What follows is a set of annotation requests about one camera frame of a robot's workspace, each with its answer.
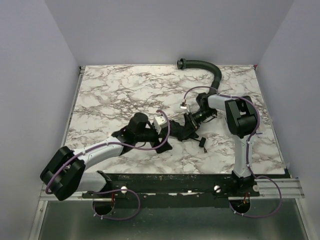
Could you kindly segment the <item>black folding umbrella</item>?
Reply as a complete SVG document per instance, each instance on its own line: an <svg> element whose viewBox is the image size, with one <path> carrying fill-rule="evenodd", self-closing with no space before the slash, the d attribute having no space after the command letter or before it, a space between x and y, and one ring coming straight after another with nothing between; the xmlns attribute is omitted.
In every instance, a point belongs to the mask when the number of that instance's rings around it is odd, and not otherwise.
<svg viewBox="0 0 320 240"><path fill-rule="evenodd" d="M200 138L196 133L196 130L191 126L190 123L186 123L184 126L180 125L178 122L174 120L170 120L170 136L176 138L178 141L186 141L188 139L199 142L198 146L203 148L204 153L207 153L207 149L205 148L206 138Z"/></svg>

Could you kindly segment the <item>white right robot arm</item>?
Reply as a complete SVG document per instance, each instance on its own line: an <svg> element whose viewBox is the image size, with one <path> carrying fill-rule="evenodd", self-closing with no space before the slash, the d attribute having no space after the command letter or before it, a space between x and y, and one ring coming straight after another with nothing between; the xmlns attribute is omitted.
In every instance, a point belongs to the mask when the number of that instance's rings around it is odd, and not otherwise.
<svg viewBox="0 0 320 240"><path fill-rule="evenodd" d="M208 95L200 93L196 102L199 110L184 114L184 137L195 133L201 122L217 113L225 113L226 124L234 139L234 166L232 177L237 182L248 182L253 179L252 145L253 136L260 126L260 116L250 96Z"/></svg>

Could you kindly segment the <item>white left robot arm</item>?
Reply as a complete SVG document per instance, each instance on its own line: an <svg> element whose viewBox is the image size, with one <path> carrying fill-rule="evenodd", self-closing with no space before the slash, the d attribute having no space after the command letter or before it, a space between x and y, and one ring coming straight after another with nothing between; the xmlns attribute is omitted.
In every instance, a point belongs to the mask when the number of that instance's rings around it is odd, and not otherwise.
<svg viewBox="0 0 320 240"><path fill-rule="evenodd" d="M146 150L137 143L150 143L149 150L157 153L172 149L168 143L170 121L162 110L158 113L153 122L146 114L135 113L128 125L89 147L60 147L40 174L45 193L63 201L77 192L101 192L108 188L110 179L101 171L88 172L89 168L133 149Z"/></svg>

